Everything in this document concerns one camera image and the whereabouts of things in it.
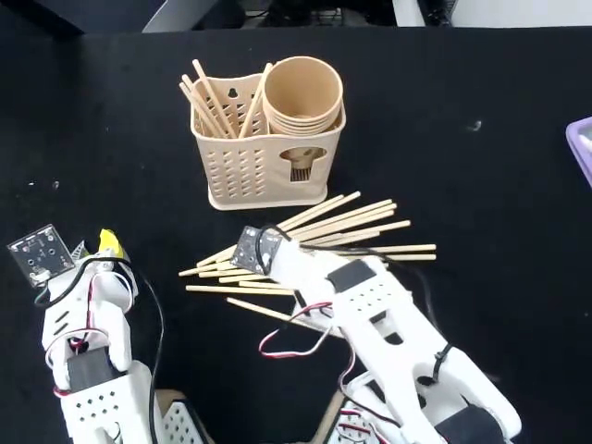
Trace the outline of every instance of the purple container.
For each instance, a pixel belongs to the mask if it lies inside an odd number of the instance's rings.
[[[592,187],[592,117],[568,125],[565,131],[573,155]]]

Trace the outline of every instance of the beige utensil holder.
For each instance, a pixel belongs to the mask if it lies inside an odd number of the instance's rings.
[[[261,74],[238,79],[209,78],[237,134],[260,79]],[[197,80],[193,88],[216,116],[201,81]],[[253,127],[244,139],[218,139],[211,137],[192,107],[191,131],[207,176],[210,204],[218,210],[241,210],[322,202],[327,197],[327,178],[345,122],[342,105],[326,132],[306,137],[270,134],[260,101],[253,114]],[[314,157],[312,166],[302,169],[302,156],[307,155]]]

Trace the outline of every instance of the black table surface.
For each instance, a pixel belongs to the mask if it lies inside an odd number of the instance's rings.
[[[177,276],[244,225],[298,209],[210,207],[178,83],[195,57],[216,77],[321,57],[343,78],[348,114],[330,194],[392,197],[413,226],[381,244],[438,245],[438,260],[422,268],[439,323],[499,377],[524,422],[517,442],[585,442],[592,205],[564,131],[592,114],[591,39],[592,29],[305,29],[0,43],[1,242],[47,223],[69,245],[112,228],[165,306],[158,387],[184,391],[220,443],[309,438],[347,362],[343,342],[308,359],[266,360],[256,346],[276,321],[188,294],[195,279]],[[0,263],[3,442],[65,442],[43,314],[8,253]],[[144,293],[129,321],[134,355],[149,365],[156,319]],[[315,338],[295,327],[277,347]]]

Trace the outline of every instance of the stacked paper cups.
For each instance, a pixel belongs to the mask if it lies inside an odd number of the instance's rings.
[[[331,129],[341,111],[343,83],[337,71],[317,58],[297,56],[277,62],[263,89],[263,110],[274,134],[308,137]],[[294,148],[284,156],[303,175],[318,149]]]

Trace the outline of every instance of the paper cup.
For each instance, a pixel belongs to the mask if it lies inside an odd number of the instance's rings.
[[[322,131],[337,118],[342,97],[343,84],[333,67],[313,57],[291,57],[277,62],[265,79],[264,112],[288,128]]]

